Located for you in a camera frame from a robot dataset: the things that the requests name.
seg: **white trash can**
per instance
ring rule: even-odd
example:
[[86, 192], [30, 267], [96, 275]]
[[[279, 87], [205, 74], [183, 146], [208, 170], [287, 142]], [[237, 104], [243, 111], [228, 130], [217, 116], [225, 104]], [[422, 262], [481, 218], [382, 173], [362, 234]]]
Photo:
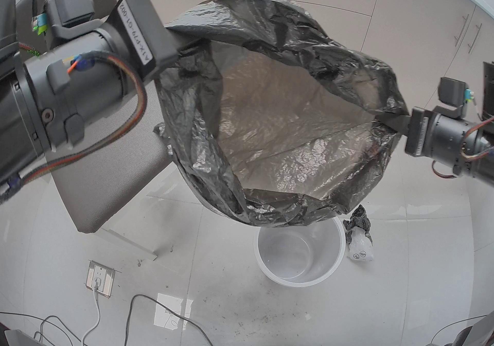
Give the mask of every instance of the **white trash can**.
[[340, 265], [345, 246], [345, 230], [337, 217], [309, 226], [260, 227], [254, 237], [261, 270], [288, 287], [308, 287], [327, 279]]

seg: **white plastic package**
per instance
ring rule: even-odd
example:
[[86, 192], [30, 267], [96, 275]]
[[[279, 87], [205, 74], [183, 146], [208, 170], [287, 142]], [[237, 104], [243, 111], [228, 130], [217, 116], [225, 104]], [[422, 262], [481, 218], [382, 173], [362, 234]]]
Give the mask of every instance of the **white plastic package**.
[[366, 236], [366, 232], [357, 226], [351, 232], [352, 241], [349, 244], [349, 258], [355, 261], [373, 261], [374, 248], [371, 240]]

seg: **gray chair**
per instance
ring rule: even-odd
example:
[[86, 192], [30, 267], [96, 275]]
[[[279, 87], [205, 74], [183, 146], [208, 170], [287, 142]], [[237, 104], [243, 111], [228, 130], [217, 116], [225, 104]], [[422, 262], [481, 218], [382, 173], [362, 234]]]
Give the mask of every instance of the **gray chair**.
[[[43, 2], [39, 0], [39, 10]], [[96, 18], [107, 16], [115, 4], [116, 0], [94, 0]], [[19, 41], [45, 52], [42, 36], [31, 31], [31, 17], [31, 0], [20, 0], [17, 3]], [[119, 211], [123, 212], [121, 209], [171, 162], [167, 147], [153, 133], [154, 126], [163, 121], [154, 84], [147, 86], [147, 93], [146, 113], [130, 133], [81, 161], [54, 171], [52, 176], [79, 232], [96, 233], [143, 258], [153, 260], [156, 255], [152, 251], [110, 229], [119, 216], [109, 221]], [[83, 142], [74, 150], [63, 148], [47, 154], [46, 159], [49, 161], [79, 151], [105, 137], [127, 120], [135, 104], [134, 98], [117, 113], [90, 125], [85, 131]]]

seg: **cabinet handle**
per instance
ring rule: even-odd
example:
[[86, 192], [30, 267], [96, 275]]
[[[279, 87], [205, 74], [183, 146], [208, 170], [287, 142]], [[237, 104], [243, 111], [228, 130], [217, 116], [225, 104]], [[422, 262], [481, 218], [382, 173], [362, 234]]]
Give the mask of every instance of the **cabinet handle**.
[[475, 26], [477, 27], [477, 34], [475, 35], [475, 39], [473, 39], [472, 44], [468, 45], [468, 48], [470, 49], [470, 50], [468, 50], [468, 53], [472, 52], [473, 46], [475, 45], [475, 42], [477, 41], [477, 38], [479, 37], [480, 29], [482, 29], [482, 24], [480, 24], [480, 26], [478, 26], [478, 25], [475, 25]]
[[464, 23], [463, 23], [463, 27], [461, 28], [461, 32], [458, 36], [455, 36], [454, 38], [456, 39], [456, 43], [454, 43], [454, 46], [455, 47], [458, 47], [458, 43], [460, 42], [460, 37], [461, 35], [463, 34], [463, 31], [465, 30], [465, 27], [466, 27], [466, 23], [468, 21], [468, 17], [470, 16], [470, 14], [467, 14], [466, 16], [462, 16], [462, 18], [464, 19]]

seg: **white power cord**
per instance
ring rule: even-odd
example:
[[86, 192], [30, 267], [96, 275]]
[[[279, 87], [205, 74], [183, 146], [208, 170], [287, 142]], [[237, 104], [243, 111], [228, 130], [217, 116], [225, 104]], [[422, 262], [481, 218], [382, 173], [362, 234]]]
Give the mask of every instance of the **white power cord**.
[[94, 295], [94, 304], [96, 305], [96, 311], [98, 312], [98, 320], [96, 321], [96, 324], [93, 325], [89, 330], [85, 332], [83, 337], [81, 338], [81, 346], [84, 346], [84, 339], [89, 335], [89, 333], [94, 330], [98, 325], [99, 325], [99, 320], [101, 319], [101, 312], [99, 311], [99, 306], [98, 306], [98, 287], [100, 284], [101, 280], [96, 279], [96, 281], [92, 284], [92, 290], [93, 290], [93, 295]]

